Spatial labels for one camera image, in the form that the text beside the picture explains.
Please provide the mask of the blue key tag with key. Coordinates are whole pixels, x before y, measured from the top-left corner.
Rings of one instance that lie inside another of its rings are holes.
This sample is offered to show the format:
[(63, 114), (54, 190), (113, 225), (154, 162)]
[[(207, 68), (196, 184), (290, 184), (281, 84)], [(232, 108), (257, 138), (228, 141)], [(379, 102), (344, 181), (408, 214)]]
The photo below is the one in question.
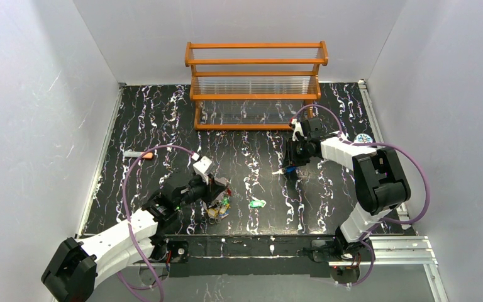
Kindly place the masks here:
[(284, 175), (284, 174), (290, 174), (292, 172), (296, 172), (297, 167), (286, 167), (286, 168), (280, 168), (277, 171), (272, 172), (272, 175)]

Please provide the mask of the cluster of tagged keys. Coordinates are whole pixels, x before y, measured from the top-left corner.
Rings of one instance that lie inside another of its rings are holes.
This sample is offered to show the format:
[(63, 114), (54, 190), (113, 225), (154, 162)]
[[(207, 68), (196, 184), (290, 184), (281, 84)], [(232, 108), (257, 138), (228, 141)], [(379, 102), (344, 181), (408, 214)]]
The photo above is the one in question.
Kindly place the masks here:
[(229, 215), (230, 196), (226, 193), (219, 196), (207, 208), (206, 214), (210, 224), (218, 224)]

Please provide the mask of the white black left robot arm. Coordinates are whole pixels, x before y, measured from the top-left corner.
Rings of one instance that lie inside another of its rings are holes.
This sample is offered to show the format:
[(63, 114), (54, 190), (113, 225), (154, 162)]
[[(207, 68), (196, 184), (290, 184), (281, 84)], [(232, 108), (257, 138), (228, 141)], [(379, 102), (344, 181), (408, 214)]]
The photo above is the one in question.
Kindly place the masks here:
[(230, 193), (224, 177), (204, 181), (194, 176), (185, 186), (164, 185), (118, 224), (85, 239), (60, 243), (41, 276), (42, 284), (57, 301), (87, 301), (95, 288), (125, 267), (151, 257), (162, 243), (161, 233), (187, 204), (219, 201)]

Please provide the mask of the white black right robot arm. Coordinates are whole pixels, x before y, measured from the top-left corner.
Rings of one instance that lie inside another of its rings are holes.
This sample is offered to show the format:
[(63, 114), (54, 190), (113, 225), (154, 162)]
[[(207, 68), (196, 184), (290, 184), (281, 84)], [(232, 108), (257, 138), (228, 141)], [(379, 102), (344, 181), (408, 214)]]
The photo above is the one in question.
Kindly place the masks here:
[(376, 225), (394, 208), (410, 199), (411, 192), (397, 152), (392, 147), (374, 148), (348, 143), (336, 131), (326, 134), (319, 118), (292, 118), (292, 137), (287, 139), (282, 162), (285, 174), (317, 157), (353, 172), (357, 204), (329, 240), (314, 240), (310, 252), (315, 262), (356, 257), (367, 247)]

